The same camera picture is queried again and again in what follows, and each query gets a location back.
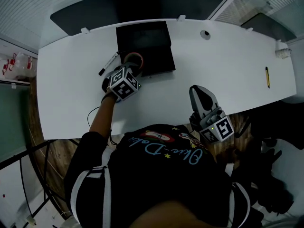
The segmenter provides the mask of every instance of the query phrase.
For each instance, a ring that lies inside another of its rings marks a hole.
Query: white bracket
[[[87,27],[82,28],[82,29],[81,29],[81,32],[82,32],[83,34],[89,34],[89,33],[91,33],[91,31],[90,31]]]
[[[233,172],[233,167],[234,167],[234,164],[227,164],[226,165],[226,168],[225,168],[225,172],[231,177],[232,175],[232,172]]]
[[[185,19],[186,19],[186,15],[179,15],[176,21],[185,21]]]

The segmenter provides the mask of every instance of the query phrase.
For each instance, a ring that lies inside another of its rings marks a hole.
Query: white clip
[[[84,33],[84,34],[91,33],[91,31],[87,27],[82,28],[81,32]]]
[[[27,217],[27,222],[30,224],[30,225],[32,225],[32,226],[36,226],[37,224],[36,224],[36,221],[35,221],[35,219],[32,217],[32,215],[29,215],[28,217]]]
[[[177,21],[185,21],[186,15],[179,15],[179,17],[176,19]]]

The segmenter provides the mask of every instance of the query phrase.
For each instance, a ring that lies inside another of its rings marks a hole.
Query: pen
[[[106,63],[106,65],[104,66],[103,69],[101,69],[101,71],[99,72],[99,76],[101,76],[105,70],[110,66],[110,64],[114,61],[115,58],[117,58],[118,56],[118,52],[116,52],[113,57],[111,57],[111,59]]]
[[[266,71],[267,86],[268,88],[270,88],[269,71],[267,67],[265,68],[265,71]]]

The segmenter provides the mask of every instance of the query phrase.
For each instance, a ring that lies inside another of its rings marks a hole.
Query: black t-shirt
[[[79,174],[101,165],[107,141],[86,133],[65,177],[70,205]],[[226,226],[231,181],[213,156],[184,126],[152,125],[126,133],[108,162],[111,175],[111,227],[127,228],[154,205],[177,200],[196,217],[214,226]],[[83,228],[101,226],[105,178],[85,178],[76,210]]]

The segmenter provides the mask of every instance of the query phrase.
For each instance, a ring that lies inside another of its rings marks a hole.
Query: red object
[[[30,57],[28,57],[28,67],[27,67],[27,69],[30,69],[30,65],[31,65],[31,61],[30,61]]]
[[[125,63],[127,60],[128,60],[128,58],[130,57],[130,56],[134,56],[134,55],[137,55],[137,56],[139,56],[141,59],[142,59],[142,64],[140,65],[140,67],[139,67],[139,69],[138,70],[142,70],[142,67],[143,67],[143,57],[142,57],[142,55],[140,55],[139,53],[137,53],[137,52],[130,52],[128,55],[126,55],[125,57],[124,57],[124,61],[123,61],[123,63]]]
[[[8,69],[7,64],[4,64],[4,65],[3,65],[3,69],[2,69],[2,74],[3,74],[3,75],[5,74],[5,72],[6,72],[7,69]]]
[[[174,139],[169,134],[157,133],[157,132],[154,132],[154,131],[146,131],[146,132],[140,134],[140,136],[145,136],[145,137],[154,138],[154,139],[160,139],[160,140],[163,140],[163,141],[169,142],[169,143],[174,141]]]

